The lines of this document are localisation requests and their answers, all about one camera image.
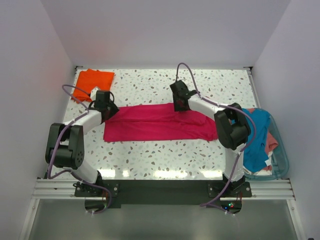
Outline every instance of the laundry basket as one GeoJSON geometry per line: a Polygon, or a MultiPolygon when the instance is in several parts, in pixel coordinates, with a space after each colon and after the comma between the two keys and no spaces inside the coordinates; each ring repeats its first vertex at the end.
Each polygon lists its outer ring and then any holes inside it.
{"type": "Polygon", "coordinates": [[[277,128],[274,118],[270,115],[269,132],[277,140],[278,146],[273,150],[271,157],[272,175],[269,176],[256,176],[245,173],[244,175],[250,180],[269,181],[283,178],[289,170],[289,161],[281,140],[279,130],[277,128]]]}

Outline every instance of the orange towel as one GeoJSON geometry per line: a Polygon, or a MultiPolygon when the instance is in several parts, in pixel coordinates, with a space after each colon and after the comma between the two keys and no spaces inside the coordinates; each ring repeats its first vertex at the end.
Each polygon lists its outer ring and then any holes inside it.
{"type": "MultiPolygon", "coordinates": [[[[99,70],[95,71],[92,69],[81,71],[78,77],[78,81],[76,82],[76,86],[86,91],[87,93],[90,93],[91,90],[95,87],[98,87],[101,90],[109,91],[114,79],[114,75],[114,72],[99,70]]],[[[74,90],[73,96],[79,99],[81,102],[92,101],[88,95],[78,89],[74,90]]]]}

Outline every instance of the cable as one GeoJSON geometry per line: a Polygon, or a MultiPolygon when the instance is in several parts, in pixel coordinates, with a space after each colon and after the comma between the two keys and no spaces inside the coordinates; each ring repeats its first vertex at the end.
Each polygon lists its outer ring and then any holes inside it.
{"type": "Polygon", "coordinates": [[[54,145],[54,148],[53,148],[53,151],[52,151],[52,155],[51,155],[51,159],[50,159],[50,162],[49,162],[49,166],[48,166],[48,170],[47,170],[47,178],[48,179],[54,179],[56,177],[58,177],[59,175],[61,174],[64,174],[64,173],[71,173],[71,175],[77,179],[78,181],[88,185],[88,186],[91,186],[93,188],[98,188],[98,189],[102,189],[102,191],[105,191],[107,192],[108,196],[109,196],[109,202],[107,203],[107,205],[105,206],[104,209],[100,210],[100,211],[94,211],[93,214],[99,214],[99,213],[102,213],[104,212],[107,208],[110,207],[111,205],[111,202],[112,202],[112,194],[111,192],[103,187],[103,186],[98,186],[98,185],[95,185],[95,184],[92,184],[90,182],[87,182],[83,179],[81,179],[80,177],[78,177],[75,173],[72,172],[72,170],[69,170],[69,169],[65,169],[65,170],[62,170],[61,172],[59,173],[56,173],[55,175],[51,176],[51,172],[52,172],[52,168],[53,168],[53,165],[54,165],[54,161],[55,161],[55,157],[56,157],[56,154],[57,154],[57,150],[58,150],[58,147],[59,147],[59,144],[60,144],[60,141],[61,141],[61,138],[62,136],[64,135],[64,133],[66,132],[66,130],[72,125],[74,124],[76,121],[78,121],[79,119],[83,118],[84,116],[86,116],[88,113],[89,113],[89,108],[84,104],[82,103],[79,99],[77,99],[75,96],[73,96],[71,93],[69,93],[65,87],[72,87],[72,88],[76,88],[76,89],[79,89],[80,91],[86,93],[84,90],[82,90],[81,88],[79,87],[75,87],[75,86],[72,86],[72,85],[69,85],[69,84],[64,84],[62,85],[62,89],[71,97],[73,98],[74,100],[76,100],[78,103],[82,104],[84,106],[84,108],[87,110],[85,113],[83,113],[82,115],[76,117],[74,120],[70,121],[60,132],[57,140],[56,140],[56,143],[54,145]]]}
{"type": "Polygon", "coordinates": [[[199,90],[198,90],[198,87],[197,87],[197,84],[196,84],[196,80],[195,80],[194,74],[192,73],[192,70],[190,69],[190,67],[189,67],[186,63],[180,62],[180,63],[178,64],[178,66],[177,66],[177,68],[176,68],[175,81],[178,80],[178,73],[179,73],[179,67],[180,67],[180,65],[184,65],[184,66],[189,70],[190,75],[191,75],[191,78],[192,78],[192,81],[193,81],[193,85],[194,85],[195,91],[196,91],[196,93],[197,93],[197,95],[199,96],[200,99],[202,99],[202,100],[204,100],[205,102],[207,102],[207,103],[209,103],[209,104],[212,104],[212,105],[214,105],[214,106],[216,106],[216,107],[221,107],[221,108],[225,108],[225,109],[231,109],[231,110],[234,110],[234,111],[237,111],[237,112],[243,114],[244,116],[246,116],[246,117],[249,119],[249,121],[251,122],[251,124],[252,124],[252,126],[253,126],[253,136],[252,136],[252,139],[250,140],[249,143],[247,143],[247,144],[244,146],[244,148],[242,148],[242,149],[239,151],[239,153],[238,153],[238,155],[237,155],[237,157],[236,157],[236,159],[235,159],[235,162],[234,162],[234,165],[233,165],[233,168],[232,168],[230,177],[229,177],[228,181],[226,182],[224,188],[221,190],[221,192],[220,192],[214,199],[212,199],[212,200],[210,200],[210,201],[208,201],[208,202],[206,202],[206,203],[200,204],[200,207],[211,206],[211,205],[213,205],[213,203],[214,203],[217,199],[219,199],[219,198],[222,196],[222,194],[224,194],[225,191],[227,190],[227,188],[228,188],[228,186],[229,186],[229,184],[230,184],[230,182],[231,182],[232,176],[234,175],[234,172],[235,172],[235,170],[236,170],[236,166],[237,166],[237,163],[238,163],[238,161],[239,161],[239,158],[240,158],[242,152],[243,152],[247,147],[249,147],[249,146],[252,144],[252,142],[253,142],[253,140],[255,139],[256,134],[257,134],[257,128],[256,128],[255,122],[252,120],[252,118],[251,118],[248,114],[246,114],[244,111],[242,111],[242,110],[240,110],[240,109],[238,109],[238,108],[236,108],[236,107],[233,107],[233,106],[219,105],[219,104],[216,103],[216,102],[213,102],[213,101],[211,101],[211,100],[209,100],[209,99],[207,99],[207,98],[202,97],[201,94],[200,94],[200,92],[199,92],[199,90]]]}

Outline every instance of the red cloth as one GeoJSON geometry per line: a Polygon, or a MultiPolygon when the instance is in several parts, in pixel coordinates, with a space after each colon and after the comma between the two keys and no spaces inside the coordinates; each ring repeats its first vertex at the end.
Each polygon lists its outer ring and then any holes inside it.
{"type": "Polygon", "coordinates": [[[120,107],[105,121],[103,139],[119,141],[161,141],[218,139],[215,122],[196,111],[175,112],[174,104],[120,107]]]}

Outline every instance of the folded red garment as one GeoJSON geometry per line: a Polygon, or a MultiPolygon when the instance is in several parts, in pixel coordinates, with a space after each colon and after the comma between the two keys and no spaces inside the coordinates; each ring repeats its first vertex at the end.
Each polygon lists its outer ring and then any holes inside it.
{"type": "Polygon", "coordinates": [[[175,112],[174,104],[120,107],[105,121],[103,139],[119,141],[161,141],[218,139],[215,122],[196,111],[175,112]]]}

